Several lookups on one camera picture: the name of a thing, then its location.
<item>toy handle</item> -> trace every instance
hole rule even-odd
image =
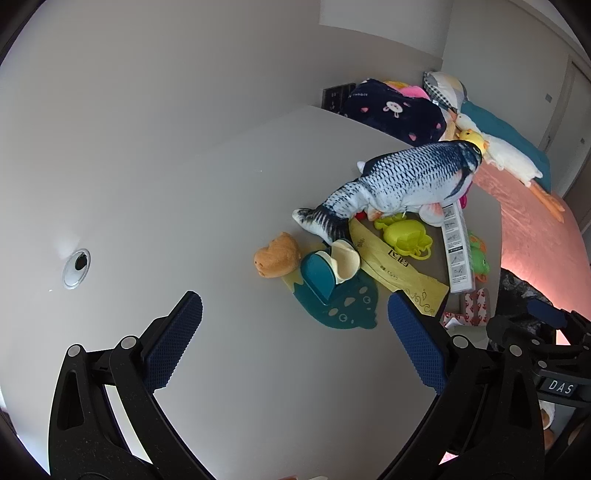
[[[426,255],[415,255],[414,253],[410,253],[409,255],[417,260],[426,260],[431,256],[431,247],[427,247]]]

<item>white duck plush toy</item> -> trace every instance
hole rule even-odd
[[[528,188],[531,186],[532,179],[542,178],[542,172],[527,155],[505,140],[480,131],[469,116],[460,113],[457,116],[456,125],[462,131],[471,129],[480,133],[482,138],[488,142],[488,149],[483,156],[486,163],[493,164],[499,170],[507,170]]]

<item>blue gripper pad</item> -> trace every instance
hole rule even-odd
[[[180,306],[144,359],[144,385],[153,393],[166,387],[203,316],[201,297],[191,295]]]
[[[541,300],[532,299],[527,303],[527,313],[559,330],[566,327],[564,312]]]
[[[402,299],[402,295],[402,292],[390,295],[388,320],[404,345],[423,384],[433,387],[435,392],[441,395],[447,384],[443,354],[421,324],[417,313]]]

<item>yellow packaging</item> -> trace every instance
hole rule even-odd
[[[353,218],[351,239],[361,256],[361,268],[390,291],[404,290],[417,309],[435,316],[449,287],[417,272],[404,257]]]

